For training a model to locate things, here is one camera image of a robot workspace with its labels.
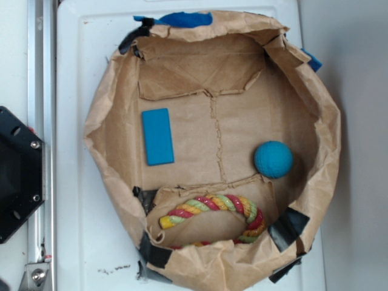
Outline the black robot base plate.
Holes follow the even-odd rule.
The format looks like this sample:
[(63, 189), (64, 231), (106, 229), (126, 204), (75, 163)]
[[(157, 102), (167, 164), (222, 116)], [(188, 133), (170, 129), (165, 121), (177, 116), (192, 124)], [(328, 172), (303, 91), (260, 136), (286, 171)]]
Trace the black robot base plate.
[(1, 107), (1, 244), (43, 203), (43, 141)]

